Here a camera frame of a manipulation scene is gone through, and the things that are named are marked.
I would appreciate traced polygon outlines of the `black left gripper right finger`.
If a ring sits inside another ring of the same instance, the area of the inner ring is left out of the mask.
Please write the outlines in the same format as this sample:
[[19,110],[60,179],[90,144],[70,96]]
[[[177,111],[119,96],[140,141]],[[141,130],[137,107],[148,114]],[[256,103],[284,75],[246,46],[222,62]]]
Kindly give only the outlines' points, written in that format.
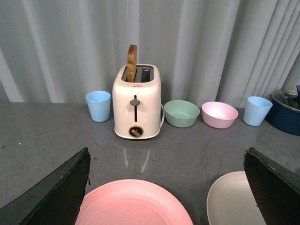
[[262,217],[268,225],[300,223],[300,177],[251,147],[244,170]]

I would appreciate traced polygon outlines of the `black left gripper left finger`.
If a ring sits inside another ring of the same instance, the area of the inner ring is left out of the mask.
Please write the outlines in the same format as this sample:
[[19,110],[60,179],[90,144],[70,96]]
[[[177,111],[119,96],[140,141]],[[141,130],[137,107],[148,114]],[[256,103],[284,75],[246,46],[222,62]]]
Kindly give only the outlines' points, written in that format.
[[73,225],[89,183],[90,153],[83,148],[0,209],[2,225]]

